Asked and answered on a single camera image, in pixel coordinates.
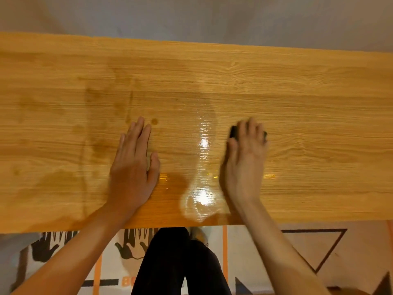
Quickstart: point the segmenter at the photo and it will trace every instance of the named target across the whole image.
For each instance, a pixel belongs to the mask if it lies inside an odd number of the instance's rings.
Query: wooden tabletop
[[[138,116],[161,175],[128,227],[240,223],[218,176],[249,116],[277,221],[393,219],[393,54],[1,33],[0,98],[0,233],[80,229]]]

